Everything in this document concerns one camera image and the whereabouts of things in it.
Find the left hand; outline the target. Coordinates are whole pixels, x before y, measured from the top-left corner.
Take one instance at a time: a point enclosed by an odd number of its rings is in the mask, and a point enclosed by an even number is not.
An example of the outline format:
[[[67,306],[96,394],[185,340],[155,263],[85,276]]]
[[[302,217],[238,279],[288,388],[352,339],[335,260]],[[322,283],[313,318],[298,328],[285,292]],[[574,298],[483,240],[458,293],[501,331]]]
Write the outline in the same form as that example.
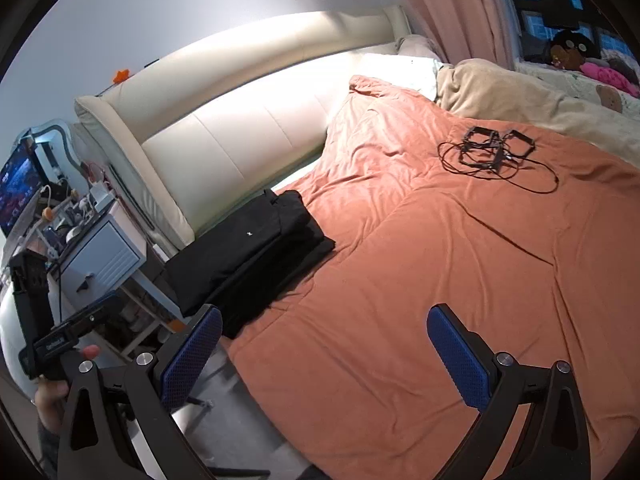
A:
[[[34,402],[39,420],[51,434],[59,434],[64,418],[63,401],[70,387],[65,380],[55,382],[41,376],[38,379]]]

